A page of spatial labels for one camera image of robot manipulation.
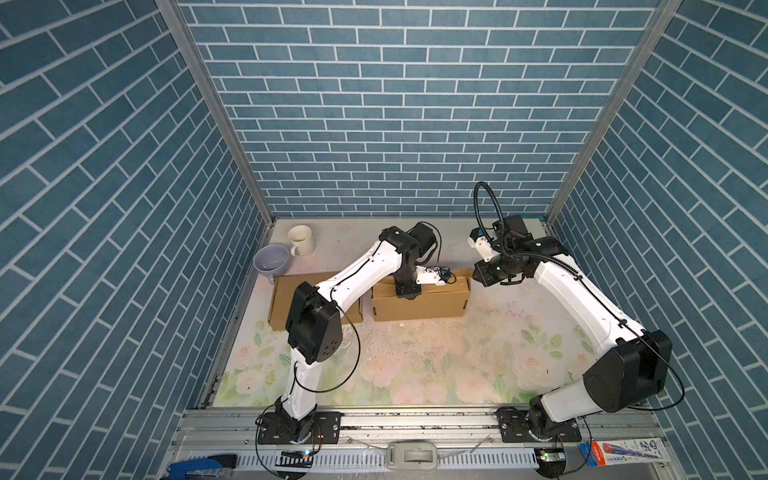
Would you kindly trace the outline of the brown cardboard box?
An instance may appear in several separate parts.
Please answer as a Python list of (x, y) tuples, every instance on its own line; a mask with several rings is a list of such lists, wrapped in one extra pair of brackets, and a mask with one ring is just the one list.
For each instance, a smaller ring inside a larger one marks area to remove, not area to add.
[(372, 308), (376, 322), (429, 320), (462, 317), (471, 295), (469, 268), (454, 270), (457, 279), (444, 286), (423, 285), (413, 300), (396, 296), (393, 276), (386, 277), (373, 287)]
[[(272, 330), (275, 332), (285, 330), (294, 292), (302, 282), (308, 282), (311, 285), (316, 285), (331, 278), (333, 275), (333, 272), (324, 272), (287, 275), (277, 278), (275, 280), (271, 308), (268, 318), (268, 323)], [(364, 303), (369, 300), (370, 295), (371, 290), (365, 291), (363, 295), (347, 310), (347, 314), (353, 323), (357, 324), (364, 321)]]

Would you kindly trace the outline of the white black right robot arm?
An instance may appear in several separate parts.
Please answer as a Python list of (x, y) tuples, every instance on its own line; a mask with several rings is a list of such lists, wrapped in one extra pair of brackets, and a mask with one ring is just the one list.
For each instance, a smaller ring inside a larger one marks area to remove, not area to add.
[(595, 348), (597, 360), (580, 380), (530, 401), (526, 419), (535, 438), (548, 441), (580, 416), (634, 408), (677, 375), (670, 366), (669, 337), (625, 314), (555, 238), (514, 233), (509, 240), (491, 240), (476, 228), (468, 243), (481, 257), (474, 280), (485, 287), (534, 280), (564, 306)]

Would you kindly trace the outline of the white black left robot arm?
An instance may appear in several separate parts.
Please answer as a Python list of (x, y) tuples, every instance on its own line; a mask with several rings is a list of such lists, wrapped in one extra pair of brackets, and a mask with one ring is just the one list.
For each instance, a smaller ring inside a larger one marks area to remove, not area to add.
[(347, 310), (362, 294), (388, 276), (398, 298), (413, 300), (424, 285), (445, 284), (438, 267), (426, 263), (440, 252), (438, 230), (420, 221), (409, 230), (392, 226), (361, 257), (330, 279), (297, 286), (290, 303), (286, 332), (290, 376), (285, 393), (275, 401), (278, 432), (299, 443), (313, 431), (317, 396), (332, 390), (318, 387), (322, 363), (339, 349)]

